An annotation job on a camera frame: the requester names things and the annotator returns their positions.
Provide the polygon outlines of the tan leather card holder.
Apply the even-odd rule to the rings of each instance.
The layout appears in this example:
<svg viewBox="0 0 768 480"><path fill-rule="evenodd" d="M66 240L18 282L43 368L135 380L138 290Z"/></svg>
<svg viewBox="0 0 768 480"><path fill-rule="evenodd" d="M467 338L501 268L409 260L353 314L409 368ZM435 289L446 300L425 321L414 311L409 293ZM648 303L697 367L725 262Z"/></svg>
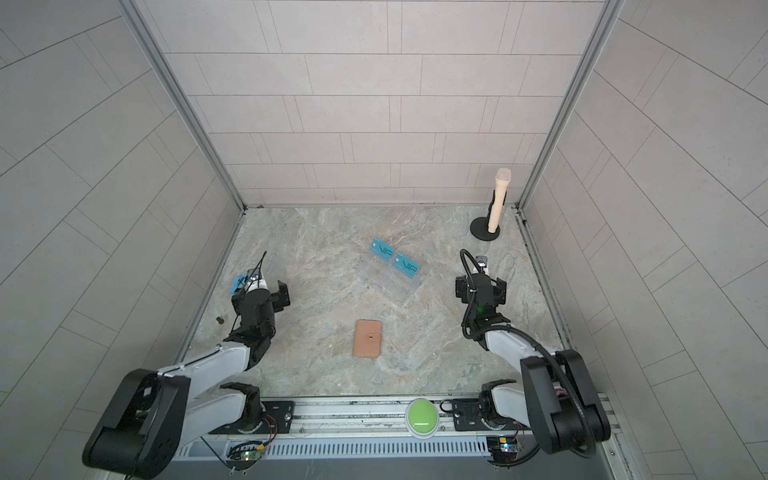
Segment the tan leather card holder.
<svg viewBox="0 0 768 480"><path fill-rule="evenodd" d="M352 353L355 358L378 358L381 343L382 323L380 321L361 319L356 322Z"/></svg>

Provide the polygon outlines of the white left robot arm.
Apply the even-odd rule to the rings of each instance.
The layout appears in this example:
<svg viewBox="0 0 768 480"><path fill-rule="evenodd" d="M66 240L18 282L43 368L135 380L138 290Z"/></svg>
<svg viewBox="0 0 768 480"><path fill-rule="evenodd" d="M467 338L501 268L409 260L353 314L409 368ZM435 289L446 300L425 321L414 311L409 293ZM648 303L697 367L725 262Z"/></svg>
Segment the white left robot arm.
<svg viewBox="0 0 768 480"><path fill-rule="evenodd" d="M177 450L222 428L248 434L267 429L264 441L230 450L224 465L246 469L277 436L260 389L235 381L256 366L276 334L276 313L290 304L285 283L269 290L260 273L246 276L232 295L241 323L212 351L159 370L135 369L121 381L82 453L85 466L153 479Z"/></svg>

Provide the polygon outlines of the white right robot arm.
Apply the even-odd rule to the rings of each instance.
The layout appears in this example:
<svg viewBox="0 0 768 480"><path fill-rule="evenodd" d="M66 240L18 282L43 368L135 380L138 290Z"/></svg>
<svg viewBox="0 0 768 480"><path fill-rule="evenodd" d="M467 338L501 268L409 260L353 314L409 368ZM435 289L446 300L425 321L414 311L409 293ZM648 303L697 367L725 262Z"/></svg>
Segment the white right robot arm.
<svg viewBox="0 0 768 480"><path fill-rule="evenodd" d="M552 352L497 311L506 283L483 272L458 276L455 295L466 306L463 336L502 358L521 375L484 384L479 418L491 429L526 426L538 448L554 454L596 454L611 428L586 364L572 349Z"/></svg>

